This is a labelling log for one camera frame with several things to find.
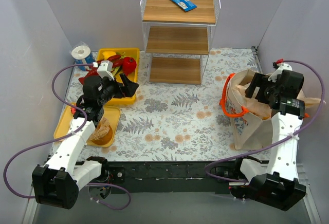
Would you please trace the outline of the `beige canvas tote bag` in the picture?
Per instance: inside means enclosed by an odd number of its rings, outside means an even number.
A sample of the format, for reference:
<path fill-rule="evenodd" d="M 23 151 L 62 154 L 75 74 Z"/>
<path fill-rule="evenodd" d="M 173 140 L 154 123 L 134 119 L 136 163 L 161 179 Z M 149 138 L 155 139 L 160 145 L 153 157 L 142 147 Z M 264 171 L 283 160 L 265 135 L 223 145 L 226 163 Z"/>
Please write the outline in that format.
<path fill-rule="evenodd" d="M 271 117 L 263 120 L 240 105 L 233 86 L 246 85 L 251 82 L 255 71 L 244 70 L 232 73 L 223 88 L 220 106 L 233 126 L 234 147 L 236 150 L 259 150 L 272 143 Z"/>

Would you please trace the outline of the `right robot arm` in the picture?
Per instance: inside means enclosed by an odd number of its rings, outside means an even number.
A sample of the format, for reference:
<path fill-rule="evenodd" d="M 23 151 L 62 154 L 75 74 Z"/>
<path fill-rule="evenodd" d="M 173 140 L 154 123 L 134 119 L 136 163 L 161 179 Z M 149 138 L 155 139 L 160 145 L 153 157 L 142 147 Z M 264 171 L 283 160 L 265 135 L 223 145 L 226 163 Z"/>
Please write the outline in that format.
<path fill-rule="evenodd" d="M 272 143 L 267 167 L 245 157 L 240 171 L 249 182 L 248 197 L 276 209 L 287 211 L 306 194 L 299 183 L 296 158 L 305 117 L 304 101 L 298 99 L 304 76 L 291 70 L 279 70 L 271 76 L 257 73 L 245 91 L 271 108 Z"/>

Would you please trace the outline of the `banana print plastic bag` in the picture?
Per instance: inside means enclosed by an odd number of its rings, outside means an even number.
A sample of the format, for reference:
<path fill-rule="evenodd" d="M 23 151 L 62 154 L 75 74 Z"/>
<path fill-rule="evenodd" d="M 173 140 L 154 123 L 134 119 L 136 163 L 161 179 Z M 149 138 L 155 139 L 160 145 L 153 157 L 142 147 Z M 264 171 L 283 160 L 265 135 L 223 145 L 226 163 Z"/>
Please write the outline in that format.
<path fill-rule="evenodd" d="M 264 104 L 255 99 L 258 90 L 252 95 L 252 98 L 245 97 L 245 90 L 250 84 L 246 85 L 234 85 L 233 93 L 235 94 L 238 102 L 241 106 L 247 108 L 252 114 L 262 118 L 263 120 L 269 119 L 271 117 L 271 108 L 268 104 Z M 320 103 L 320 98 L 308 98 L 305 96 L 304 92 L 301 90 L 298 94 L 297 99 L 304 101 L 305 107 L 310 108 Z"/>

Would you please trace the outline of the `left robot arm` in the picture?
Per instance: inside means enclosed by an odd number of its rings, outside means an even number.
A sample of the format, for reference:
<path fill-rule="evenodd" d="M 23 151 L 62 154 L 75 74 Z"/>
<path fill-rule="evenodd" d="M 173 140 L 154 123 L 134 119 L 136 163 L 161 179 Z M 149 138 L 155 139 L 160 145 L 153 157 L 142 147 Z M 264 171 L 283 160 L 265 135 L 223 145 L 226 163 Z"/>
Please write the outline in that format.
<path fill-rule="evenodd" d="M 91 157 L 81 166 L 76 166 L 76 162 L 103 117 L 104 105 L 112 98 L 132 97 L 139 87 L 125 74 L 120 74 L 120 77 L 120 83 L 100 76 L 84 80 L 83 94 L 76 102 L 76 112 L 67 135 L 45 165 L 37 166 L 32 173 L 37 203 L 71 209 L 83 187 L 90 182 L 108 182 L 111 174 L 105 168 L 105 158 Z"/>

